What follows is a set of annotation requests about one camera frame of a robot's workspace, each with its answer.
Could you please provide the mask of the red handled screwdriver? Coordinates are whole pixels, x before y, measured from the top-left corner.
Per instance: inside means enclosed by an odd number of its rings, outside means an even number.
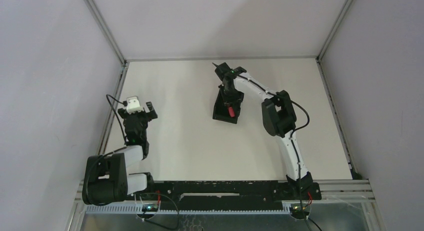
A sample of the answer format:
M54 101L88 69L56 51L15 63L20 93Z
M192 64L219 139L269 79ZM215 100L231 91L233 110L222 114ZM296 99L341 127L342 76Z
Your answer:
M230 116L231 118L234 118L234 117L236 116L236 114L235 114L234 109L233 109L233 107L232 107L232 106L228 106L228 107L227 107L227 110L228 110L228 114L229 114L229 116Z

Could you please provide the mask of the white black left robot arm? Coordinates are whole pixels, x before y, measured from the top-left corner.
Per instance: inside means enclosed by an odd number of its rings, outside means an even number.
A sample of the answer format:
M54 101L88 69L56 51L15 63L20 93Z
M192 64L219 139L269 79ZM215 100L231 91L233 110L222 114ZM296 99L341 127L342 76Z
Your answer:
M123 132L124 146L87 159L82 187L82 200L86 205L123 202L127 196L147 190L153 180L149 172L129 174L127 171L148 157L148 124L158 118L152 102L143 108L137 98L132 97L124 102L123 108L115 110L114 115Z

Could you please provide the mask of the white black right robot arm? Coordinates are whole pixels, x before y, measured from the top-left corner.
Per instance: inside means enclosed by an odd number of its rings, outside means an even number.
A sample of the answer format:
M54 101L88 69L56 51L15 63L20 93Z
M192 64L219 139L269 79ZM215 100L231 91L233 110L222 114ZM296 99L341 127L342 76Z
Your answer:
M313 178L301 155L296 133L309 125L308 112L293 101L287 91L274 91L264 86L241 66L231 68L223 62L214 67L221 84L218 86L212 118L236 124L245 95L259 101L262 125L277 140L287 182L298 194L305 193L312 186Z

